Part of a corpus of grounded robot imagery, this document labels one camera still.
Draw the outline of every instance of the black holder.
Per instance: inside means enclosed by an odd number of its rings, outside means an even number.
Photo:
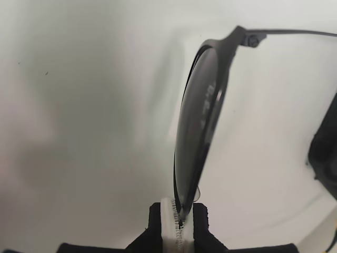
[[[227,249],[209,232],[207,207],[201,203],[195,203],[193,205],[193,220],[195,253],[299,253],[294,244],[254,249]],[[108,249],[62,244],[57,253],[161,253],[163,251],[161,231],[160,203],[154,203],[150,207],[148,228],[127,246],[126,249]],[[6,250],[4,253],[19,252]]]

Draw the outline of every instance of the sunglasses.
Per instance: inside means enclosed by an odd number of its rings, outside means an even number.
[[[200,176],[225,98],[238,46],[257,47],[267,35],[337,34],[306,30],[246,30],[237,26],[223,40],[199,48],[184,90],[174,155],[174,196],[180,221],[190,213]]]

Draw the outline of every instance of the white backdrop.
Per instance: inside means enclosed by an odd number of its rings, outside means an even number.
[[[173,196],[185,80],[236,25],[337,33],[333,1],[0,0],[0,250],[126,247]],[[337,40],[240,47],[200,182],[230,248],[298,243],[335,207],[305,165]]]

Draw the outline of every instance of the lens rim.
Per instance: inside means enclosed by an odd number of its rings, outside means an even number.
[[[184,220],[186,216],[189,214],[194,196],[197,190],[197,186],[201,177],[201,173],[206,161],[206,157],[212,142],[212,137],[216,128],[217,120],[220,116],[220,111],[222,108],[222,104],[225,97],[225,92],[228,83],[229,77],[229,69],[232,64],[233,58],[235,56],[235,52],[237,47],[242,43],[245,38],[246,30],[240,26],[236,27],[235,30],[225,39],[223,40],[207,40],[205,41],[201,47],[199,48],[194,61],[192,63],[189,76],[187,78],[184,95],[186,92],[187,85],[189,83],[192,72],[200,59],[201,55],[209,48],[214,48],[217,54],[218,61],[218,69],[216,74],[216,88],[215,94],[210,105],[209,116],[207,117],[207,121],[205,127],[202,131],[201,138],[199,141],[199,146],[197,148],[197,152],[195,155],[195,166],[194,171],[192,173],[192,179],[190,180],[190,185],[188,187],[188,194],[185,197],[183,203],[179,201],[179,192],[177,190],[176,185],[176,176],[175,176],[175,155],[174,155],[174,197],[176,202],[176,207],[179,213],[179,217],[181,220]]]

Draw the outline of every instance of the dark tinted lens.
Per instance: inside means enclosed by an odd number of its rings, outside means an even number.
[[[203,166],[200,167],[200,143],[215,96],[216,74],[217,55],[215,49],[210,48],[201,55],[192,72],[180,109],[175,178],[179,202],[185,215],[191,209],[199,181],[196,175]]]

